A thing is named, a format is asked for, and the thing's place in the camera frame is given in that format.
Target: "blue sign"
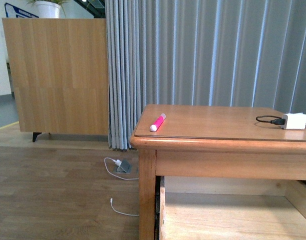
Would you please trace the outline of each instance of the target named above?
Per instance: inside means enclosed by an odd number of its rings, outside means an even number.
[[[5,13],[6,13],[6,17],[8,18],[38,18],[38,16],[31,14],[23,9],[20,9],[16,6],[13,6],[11,4],[5,3],[4,4],[5,7]]]

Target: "highlighter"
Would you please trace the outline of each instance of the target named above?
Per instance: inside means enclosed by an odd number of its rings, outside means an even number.
[[[161,114],[156,121],[153,123],[153,125],[149,128],[149,130],[151,132],[156,132],[157,129],[161,126],[161,124],[163,123],[163,121],[165,120],[166,115],[165,114]]]

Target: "wooden drawer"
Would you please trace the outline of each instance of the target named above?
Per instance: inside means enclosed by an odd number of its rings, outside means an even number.
[[[160,240],[306,239],[300,181],[167,176],[159,198]]]

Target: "curtain fold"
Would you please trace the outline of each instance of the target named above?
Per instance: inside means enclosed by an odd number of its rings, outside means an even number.
[[[109,145],[131,147],[129,138],[142,111],[138,1],[105,2],[109,77]]]
[[[306,0],[108,0],[110,145],[147,104],[306,114]]]

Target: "white phone charger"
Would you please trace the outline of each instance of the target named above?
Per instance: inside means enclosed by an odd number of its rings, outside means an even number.
[[[286,130],[303,130],[306,127],[306,114],[301,113],[286,113],[282,116],[285,119],[285,124],[281,125]]]

